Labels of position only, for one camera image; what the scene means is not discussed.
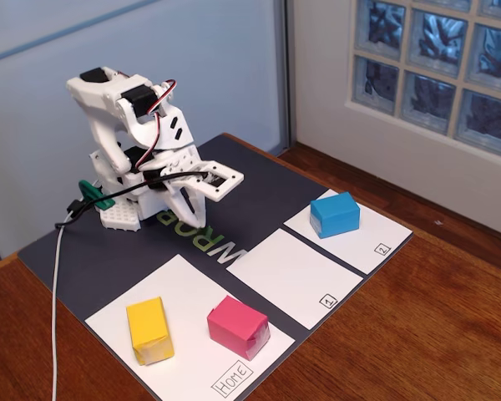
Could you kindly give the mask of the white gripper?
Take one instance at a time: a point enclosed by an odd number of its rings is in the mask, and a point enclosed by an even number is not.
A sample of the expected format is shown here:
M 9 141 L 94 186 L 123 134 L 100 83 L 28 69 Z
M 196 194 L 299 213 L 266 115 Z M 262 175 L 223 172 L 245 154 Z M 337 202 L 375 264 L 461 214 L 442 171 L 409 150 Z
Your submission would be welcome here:
M 178 150 L 164 150 L 144 163 L 144 180 L 152 180 L 164 175 L 198 170 L 200 154 L 195 145 Z M 180 222 L 195 228 L 204 228 L 206 223 L 205 196 L 197 190 L 177 186 L 173 181 L 164 181 L 154 189 L 146 187 L 144 201 L 161 201 L 176 214 Z

